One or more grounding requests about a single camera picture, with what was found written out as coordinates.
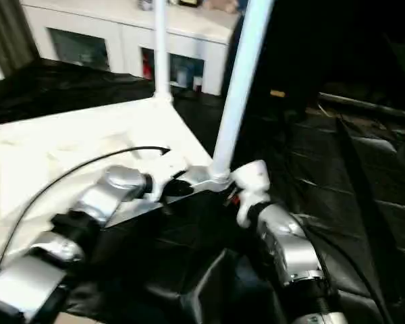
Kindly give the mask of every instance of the black cable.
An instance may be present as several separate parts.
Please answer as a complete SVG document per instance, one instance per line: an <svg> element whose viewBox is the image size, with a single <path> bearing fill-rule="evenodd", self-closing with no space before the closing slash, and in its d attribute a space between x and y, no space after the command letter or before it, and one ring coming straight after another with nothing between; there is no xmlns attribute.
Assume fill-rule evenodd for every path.
<svg viewBox="0 0 405 324"><path fill-rule="evenodd" d="M331 240L326 238L323 234L314 230L311 226L307 226L306 231L322 239L326 244L330 245L332 248L337 250L351 264L352 268L355 270L359 278L363 281L364 285L366 286L366 289L369 291L371 298L377 305L377 308L381 314L381 317L383 318L384 323L393 324L393 320L388 311L383 306L383 302L379 299L377 292L373 289L371 283L366 278L365 274L360 270L360 267L357 265L357 263L351 258L351 256L349 256L348 253L345 252L345 250L341 248L338 244L332 242Z"/></svg>
<svg viewBox="0 0 405 324"><path fill-rule="evenodd" d="M44 194L46 193L51 187L56 185L56 183L60 182L62 179L66 178L68 175L71 173L74 173L75 171L100 160L106 159L107 157L112 157L114 155L126 153L126 152L133 152L133 151L142 151L142 150L156 150L156 151L161 151L163 154L169 152L169 148L164 148L160 146L136 146L136 147L131 147L131 148L125 148L120 151L115 151L112 153L108 153L105 155L101 155L99 157L95 157L94 159L88 160L86 162L83 162L73 168L71 168L69 171L65 172L62 174L60 177L58 177L56 180L52 181L50 184L46 185L42 190L40 190L37 194L33 196L33 198L30 200L30 202L27 204L26 208L22 211L21 215L18 217L17 221L14 223L13 228L10 232L10 235L7 238L7 242L5 246L3 247L3 250L1 251L0 255L0 268L3 263L3 260L6 256L7 249L9 248L9 245L12 242L12 239L15 236L15 233L20 226L21 221L25 218L27 212L30 210L30 208L35 204L35 202Z"/></svg>

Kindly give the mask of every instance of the bottle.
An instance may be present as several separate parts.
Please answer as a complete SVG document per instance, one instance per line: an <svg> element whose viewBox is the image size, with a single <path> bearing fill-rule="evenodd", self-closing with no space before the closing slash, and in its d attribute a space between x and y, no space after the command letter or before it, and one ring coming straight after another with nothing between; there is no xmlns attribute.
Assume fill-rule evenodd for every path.
<svg viewBox="0 0 405 324"><path fill-rule="evenodd" d="M188 7L198 7L201 4L201 0L180 0L180 5L187 5Z"/></svg>
<svg viewBox="0 0 405 324"><path fill-rule="evenodd" d="M194 91L200 93L203 91L203 77L194 76Z"/></svg>

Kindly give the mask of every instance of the white cabinet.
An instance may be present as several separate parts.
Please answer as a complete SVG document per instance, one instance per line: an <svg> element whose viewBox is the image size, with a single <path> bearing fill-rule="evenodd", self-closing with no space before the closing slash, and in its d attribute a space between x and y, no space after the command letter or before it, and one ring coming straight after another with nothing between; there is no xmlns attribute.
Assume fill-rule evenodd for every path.
<svg viewBox="0 0 405 324"><path fill-rule="evenodd" d="M126 71L134 76L143 77L145 76L143 65L148 64L146 62L147 57L142 55L143 49L154 49L155 32L133 26L122 26L122 28ZM169 61L172 84L184 86L183 81L178 80L184 78L184 82L192 86L193 78L202 76L202 91L214 95L219 94L223 80L227 45L168 34L167 48L168 52L172 54Z"/></svg>
<svg viewBox="0 0 405 324"><path fill-rule="evenodd" d="M119 24L38 7L24 12L41 57L125 72Z"/></svg>
<svg viewBox="0 0 405 324"><path fill-rule="evenodd" d="M147 76L145 56L154 49L155 17L138 9L138 0L21 2L41 57ZM172 84L193 87L197 81L203 92L220 93L237 18L219 10L168 6Z"/></svg>

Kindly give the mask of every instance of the shelf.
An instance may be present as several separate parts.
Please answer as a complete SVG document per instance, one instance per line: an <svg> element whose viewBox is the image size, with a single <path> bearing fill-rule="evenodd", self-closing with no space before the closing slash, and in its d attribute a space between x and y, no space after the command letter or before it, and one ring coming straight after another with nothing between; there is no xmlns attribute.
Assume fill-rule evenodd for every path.
<svg viewBox="0 0 405 324"><path fill-rule="evenodd" d="M153 29L153 11L138 8L138 0L20 0L22 5L87 16L120 24ZM203 7L169 5L167 31L170 34L228 44L238 14Z"/></svg>

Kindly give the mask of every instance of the cabinet door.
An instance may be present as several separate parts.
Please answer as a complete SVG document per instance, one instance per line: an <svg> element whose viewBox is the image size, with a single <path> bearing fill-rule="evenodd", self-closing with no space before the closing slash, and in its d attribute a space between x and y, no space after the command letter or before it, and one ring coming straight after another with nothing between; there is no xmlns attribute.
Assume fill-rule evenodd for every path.
<svg viewBox="0 0 405 324"><path fill-rule="evenodd" d="M49 9L23 7L41 57L125 72L118 24Z"/></svg>
<svg viewBox="0 0 405 324"><path fill-rule="evenodd" d="M146 28L122 26L126 71L134 76L154 76L155 32ZM202 91L219 95L225 68L227 46L180 36L167 35L170 78L176 86L192 87L202 76Z"/></svg>

